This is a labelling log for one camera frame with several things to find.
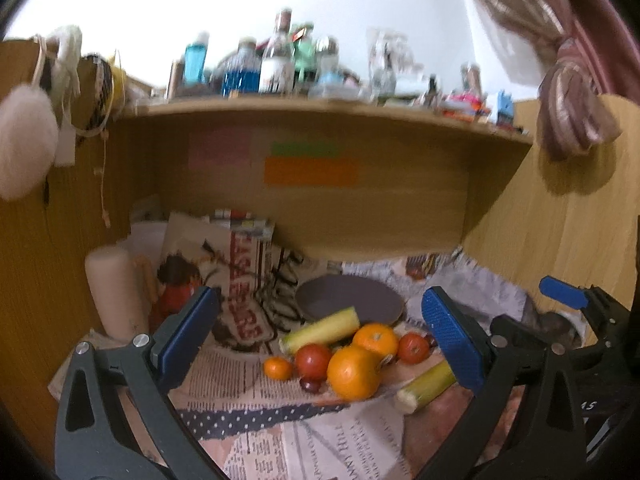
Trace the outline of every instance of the pink curtain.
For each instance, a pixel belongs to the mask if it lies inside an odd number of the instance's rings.
[[[640,50],[609,0],[480,0],[497,23],[554,60],[540,86],[538,141],[552,160],[614,140],[620,128],[596,94],[640,104]]]

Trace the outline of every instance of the dark plate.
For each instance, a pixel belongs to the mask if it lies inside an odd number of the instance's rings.
[[[298,307],[315,321],[354,306],[362,324],[393,324],[404,310],[404,300],[384,283],[361,276],[328,274],[303,283],[296,291]]]

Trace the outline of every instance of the sugarcane piece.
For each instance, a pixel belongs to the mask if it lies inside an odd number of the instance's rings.
[[[456,377],[449,364],[446,361],[439,362],[396,393],[396,409],[407,415],[414,413],[455,382]]]
[[[280,339],[280,350],[293,355],[304,345],[328,345],[355,334],[360,328],[356,309],[352,306],[299,328]]]

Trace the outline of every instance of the blue rubber pad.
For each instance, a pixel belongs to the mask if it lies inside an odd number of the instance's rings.
[[[538,288],[546,297],[559,301],[574,310],[581,310],[589,303],[581,288],[561,282],[551,276],[542,278]]]
[[[422,317],[434,336],[458,383],[479,393],[484,384],[480,352],[468,338],[447,305],[428,288],[422,297]]]
[[[182,308],[190,311],[158,356],[158,389],[168,392],[182,384],[220,312],[215,290],[201,287]]]

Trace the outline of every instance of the white wall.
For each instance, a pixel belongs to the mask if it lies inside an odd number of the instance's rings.
[[[514,100],[537,98],[546,69],[529,41],[497,25],[477,0],[464,2],[483,91],[504,89]]]
[[[207,64],[215,65],[241,36],[268,37],[283,6],[293,9],[294,22],[313,20],[315,37],[336,36],[341,61],[363,77],[367,27],[408,34],[416,61],[439,74],[445,89],[460,85],[460,64],[478,54],[464,0],[29,0],[8,35],[47,34],[74,23],[84,53],[106,56],[118,48],[126,70],[162,86],[198,31],[210,31]]]

